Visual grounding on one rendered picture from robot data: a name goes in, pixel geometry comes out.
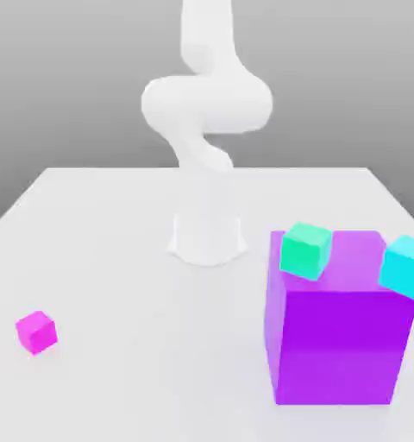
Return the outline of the small magenta cube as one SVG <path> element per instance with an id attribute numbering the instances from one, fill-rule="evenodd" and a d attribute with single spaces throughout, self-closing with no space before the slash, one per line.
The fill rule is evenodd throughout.
<path id="1" fill-rule="evenodd" d="M 37 355 L 58 342 L 54 321 L 43 311 L 35 311 L 16 322 L 16 331 L 22 346 Z"/>

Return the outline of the small green cube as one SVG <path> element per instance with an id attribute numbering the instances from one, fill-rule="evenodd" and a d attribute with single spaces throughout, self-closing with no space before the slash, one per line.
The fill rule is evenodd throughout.
<path id="1" fill-rule="evenodd" d="M 331 253 L 333 231 L 297 222 L 282 237 L 279 269 L 317 281 Z"/>

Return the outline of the small cyan cube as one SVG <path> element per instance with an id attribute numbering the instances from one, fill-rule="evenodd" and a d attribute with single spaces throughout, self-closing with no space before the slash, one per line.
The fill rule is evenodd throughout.
<path id="1" fill-rule="evenodd" d="M 386 247 L 379 284 L 414 300 L 414 237 L 403 235 Z"/>

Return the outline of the large purple box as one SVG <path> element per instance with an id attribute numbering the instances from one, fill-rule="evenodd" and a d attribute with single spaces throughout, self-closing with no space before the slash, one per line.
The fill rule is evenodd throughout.
<path id="1" fill-rule="evenodd" d="M 378 283 L 386 243 L 338 230 L 317 281 L 279 268 L 284 233 L 270 235 L 264 337 L 278 405 L 384 405 L 392 400 L 414 300 Z"/>

